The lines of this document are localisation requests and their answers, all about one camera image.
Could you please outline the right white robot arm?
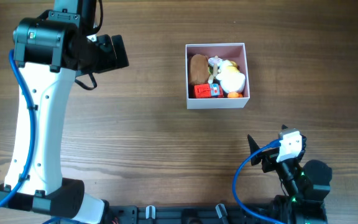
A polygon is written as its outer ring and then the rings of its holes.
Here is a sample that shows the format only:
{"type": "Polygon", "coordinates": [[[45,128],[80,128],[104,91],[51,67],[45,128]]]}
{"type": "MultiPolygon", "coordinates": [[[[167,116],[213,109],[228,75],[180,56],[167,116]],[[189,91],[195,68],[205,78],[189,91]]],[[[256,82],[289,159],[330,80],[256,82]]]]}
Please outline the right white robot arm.
{"type": "Polygon", "coordinates": [[[262,165],[262,171],[275,171],[286,195],[277,195],[269,204],[249,205],[249,209],[259,215],[282,223],[327,223],[328,218],[324,199],[330,193],[333,171],[319,160],[310,160],[301,166],[306,152],[306,136],[296,141],[301,144],[297,156],[277,161],[279,147],[264,150],[250,160],[255,166],[262,165]]]}

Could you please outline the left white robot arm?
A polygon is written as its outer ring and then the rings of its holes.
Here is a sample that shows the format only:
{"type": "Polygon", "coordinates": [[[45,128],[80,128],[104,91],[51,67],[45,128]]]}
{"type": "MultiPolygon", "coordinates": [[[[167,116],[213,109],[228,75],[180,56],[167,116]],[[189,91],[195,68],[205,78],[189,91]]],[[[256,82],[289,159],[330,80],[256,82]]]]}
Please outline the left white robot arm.
{"type": "Polygon", "coordinates": [[[0,208],[77,223],[116,223],[109,203],[85,193],[83,181],[62,176],[66,105],[82,75],[128,66],[120,35],[99,35],[101,1],[56,1],[14,29],[9,62],[19,85],[11,164],[0,184],[0,208]]]}

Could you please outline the white plush duck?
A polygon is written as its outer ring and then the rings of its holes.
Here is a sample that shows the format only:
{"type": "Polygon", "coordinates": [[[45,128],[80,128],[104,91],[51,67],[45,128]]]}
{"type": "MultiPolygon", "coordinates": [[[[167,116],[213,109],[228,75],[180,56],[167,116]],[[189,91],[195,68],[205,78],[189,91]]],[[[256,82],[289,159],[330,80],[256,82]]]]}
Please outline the white plush duck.
{"type": "Polygon", "coordinates": [[[224,60],[219,69],[220,72],[217,74],[216,79],[227,94],[227,97],[242,98],[246,76],[239,71],[237,63],[231,60],[224,60]]]}

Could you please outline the red toy fire truck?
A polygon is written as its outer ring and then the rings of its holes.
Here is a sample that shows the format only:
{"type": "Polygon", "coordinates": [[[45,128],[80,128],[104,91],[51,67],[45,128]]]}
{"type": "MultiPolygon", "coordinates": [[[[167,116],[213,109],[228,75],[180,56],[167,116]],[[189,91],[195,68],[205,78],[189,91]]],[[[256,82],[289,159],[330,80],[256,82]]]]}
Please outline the red toy fire truck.
{"type": "Polygon", "coordinates": [[[194,86],[195,98],[223,98],[223,89],[217,83],[194,86]]]}

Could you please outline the white wooden rattle drum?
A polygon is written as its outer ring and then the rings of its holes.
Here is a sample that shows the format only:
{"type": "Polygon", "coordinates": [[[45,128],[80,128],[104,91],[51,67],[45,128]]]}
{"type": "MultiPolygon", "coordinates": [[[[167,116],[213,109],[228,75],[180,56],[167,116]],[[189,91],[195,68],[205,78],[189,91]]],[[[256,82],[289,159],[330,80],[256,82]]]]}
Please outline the white wooden rattle drum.
{"type": "Polygon", "coordinates": [[[223,59],[219,58],[217,55],[215,55],[214,57],[211,57],[208,59],[208,64],[210,67],[212,67],[212,72],[213,72],[213,76],[214,79],[216,78],[216,76],[218,75],[218,73],[220,72],[220,66],[223,63],[223,59]]]}

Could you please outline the brown plush toy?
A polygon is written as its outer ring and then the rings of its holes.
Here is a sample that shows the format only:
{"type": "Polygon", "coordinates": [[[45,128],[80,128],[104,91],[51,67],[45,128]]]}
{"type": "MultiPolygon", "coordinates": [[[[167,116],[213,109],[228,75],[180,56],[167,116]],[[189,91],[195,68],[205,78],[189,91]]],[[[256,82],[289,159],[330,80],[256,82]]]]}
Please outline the brown plush toy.
{"type": "Polygon", "coordinates": [[[188,83],[190,85],[202,85],[208,82],[209,64],[206,55],[196,54],[190,59],[188,83]]]}

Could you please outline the yellow cat rattle drum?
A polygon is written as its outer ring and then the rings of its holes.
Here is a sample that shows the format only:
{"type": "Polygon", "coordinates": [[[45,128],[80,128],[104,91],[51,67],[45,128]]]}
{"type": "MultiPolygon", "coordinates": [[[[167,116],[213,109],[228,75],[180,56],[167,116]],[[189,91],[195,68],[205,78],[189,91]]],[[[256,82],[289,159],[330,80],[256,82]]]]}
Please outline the yellow cat rattle drum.
{"type": "Polygon", "coordinates": [[[212,84],[214,80],[213,72],[209,71],[208,83],[212,84]]]}

